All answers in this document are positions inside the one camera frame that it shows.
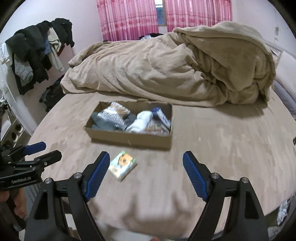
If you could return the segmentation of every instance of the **pink curtain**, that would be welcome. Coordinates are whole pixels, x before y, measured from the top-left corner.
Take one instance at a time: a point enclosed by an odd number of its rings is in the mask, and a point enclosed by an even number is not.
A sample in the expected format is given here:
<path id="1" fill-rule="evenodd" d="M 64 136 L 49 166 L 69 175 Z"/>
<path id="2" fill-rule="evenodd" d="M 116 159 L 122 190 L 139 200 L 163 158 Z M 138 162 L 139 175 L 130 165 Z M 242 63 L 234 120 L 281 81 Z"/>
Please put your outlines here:
<path id="1" fill-rule="evenodd" d="M 104 40 L 138 40 L 158 33 L 154 0 L 97 0 Z"/>
<path id="2" fill-rule="evenodd" d="M 164 0 L 168 32 L 232 20 L 231 0 Z"/>

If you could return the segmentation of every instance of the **cardboard box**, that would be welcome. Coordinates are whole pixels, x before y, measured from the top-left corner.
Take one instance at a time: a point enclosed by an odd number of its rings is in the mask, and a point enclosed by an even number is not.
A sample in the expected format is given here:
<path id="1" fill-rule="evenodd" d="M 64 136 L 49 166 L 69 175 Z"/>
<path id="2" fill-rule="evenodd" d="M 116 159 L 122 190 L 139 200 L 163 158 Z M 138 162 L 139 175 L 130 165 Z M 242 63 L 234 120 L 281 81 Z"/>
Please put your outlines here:
<path id="1" fill-rule="evenodd" d="M 171 104 L 158 101 L 148 101 L 146 99 L 139 99 L 138 101 L 117 101 L 119 104 L 128 108 L 132 114 L 137 115 L 143 110 L 152 110 L 154 107 L 160 107 L 165 116 L 171 121 L 170 135 L 160 136 L 152 134 L 136 134 L 127 133 L 123 131 L 101 131 L 92 129 L 94 124 L 91 117 L 89 117 L 85 131 L 92 140 L 101 141 L 102 143 L 127 145 L 132 147 L 145 147 L 156 149 L 170 149 L 172 145 L 173 134 L 173 107 Z M 110 102 L 99 102 L 93 112 L 101 112 L 103 109 L 110 106 Z"/>

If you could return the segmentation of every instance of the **metal bolt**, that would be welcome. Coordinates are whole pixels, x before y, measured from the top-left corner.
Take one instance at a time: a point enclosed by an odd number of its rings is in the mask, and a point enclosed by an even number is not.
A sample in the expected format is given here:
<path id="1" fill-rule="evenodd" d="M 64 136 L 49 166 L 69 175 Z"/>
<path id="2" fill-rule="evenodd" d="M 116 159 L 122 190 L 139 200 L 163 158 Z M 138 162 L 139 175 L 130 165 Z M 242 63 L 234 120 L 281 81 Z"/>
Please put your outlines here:
<path id="1" fill-rule="evenodd" d="M 74 173 L 74 178 L 81 178 L 81 172 Z"/>
<path id="2" fill-rule="evenodd" d="M 246 177 L 243 177 L 243 178 L 242 178 L 242 182 L 243 182 L 243 183 L 248 183 L 248 182 L 249 182 L 249 179 L 247 179 Z"/>
<path id="3" fill-rule="evenodd" d="M 211 177 L 214 178 L 214 179 L 218 179 L 220 177 L 220 175 L 218 173 L 216 173 L 216 172 L 213 172 L 211 174 Z"/>
<path id="4" fill-rule="evenodd" d="M 50 177 L 48 177 L 48 178 L 45 179 L 44 182 L 45 182 L 46 184 L 49 184 L 49 183 L 51 183 L 51 181 L 52 181 L 52 179 L 51 179 Z"/>

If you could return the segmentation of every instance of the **hand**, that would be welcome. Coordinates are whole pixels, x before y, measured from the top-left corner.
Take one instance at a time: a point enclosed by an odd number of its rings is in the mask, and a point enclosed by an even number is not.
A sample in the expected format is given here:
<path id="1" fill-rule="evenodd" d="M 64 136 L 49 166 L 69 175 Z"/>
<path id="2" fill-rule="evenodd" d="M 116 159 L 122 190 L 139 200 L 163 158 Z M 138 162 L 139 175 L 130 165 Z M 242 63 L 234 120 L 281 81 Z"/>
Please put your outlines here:
<path id="1" fill-rule="evenodd" d="M 19 189 L 17 196 L 14 199 L 15 203 L 15 214 L 20 218 L 27 216 L 27 199 L 25 197 L 25 191 L 23 188 Z"/>
<path id="2" fill-rule="evenodd" d="M 9 198 L 9 191 L 0 192 L 0 202 L 6 202 Z"/>
<path id="3" fill-rule="evenodd" d="M 9 191 L 0 192 L 0 202 L 6 202 L 9 198 Z M 19 189 L 18 194 L 14 199 L 15 209 L 14 212 L 20 218 L 25 218 L 27 215 L 27 199 L 23 188 Z"/>

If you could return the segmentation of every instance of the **wall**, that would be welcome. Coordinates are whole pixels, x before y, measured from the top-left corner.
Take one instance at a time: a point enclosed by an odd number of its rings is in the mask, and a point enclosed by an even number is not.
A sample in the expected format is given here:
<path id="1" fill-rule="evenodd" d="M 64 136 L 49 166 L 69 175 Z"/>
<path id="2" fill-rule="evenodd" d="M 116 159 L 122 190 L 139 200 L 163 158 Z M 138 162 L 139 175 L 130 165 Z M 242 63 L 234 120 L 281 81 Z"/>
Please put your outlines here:
<path id="1" fill-rule="evenodd" d="M 234 21 L 254 27 L 265 40 L 296 55 L 293 33 L 268 0 L 232 0 L 232 12 Z"/>
<path id="2" fill-rule="evenodd" d="M 96 0 L 26 0 L 15 11 L 0 33 L 0 42 L 5 42 L 21 28 L 35 25 L 43 20 L 52 21 L 55 18 L 66 18 L 73 24 L 75 46 L 72 49 L 67 46 L 60 55 L 65 69 L 68 69 L 67 62 L 73 55 L 92 43 L 103 41 Z M 41 94 L 61 75 L 62 73 L 59 73 L 54 67 L 51 68 L 49 81 L 44 81 L 41 84 L 36 83 L 34 89 L 24 96 L 20 96 L 11 69 L 1 66 L 1 89 L 7 92 L 7 88 L 3 87 L 4 82 L 7 81 L 10 91 L 6 93 L 5 97 L 10 100 L 10 103 L 16 103 L 13 111 L 16 112 L 18 119 L 21 119 L 21 123 L 30 133 L 36 129 L 46 115 L 45 105 L 39 103 Z"/>
<path id="3" fill-rule="evenodd" d="M 159 26 L 158 31 L 160 34 L 166 34 L 168 32 L 168 27 L 167 26 Z"/>

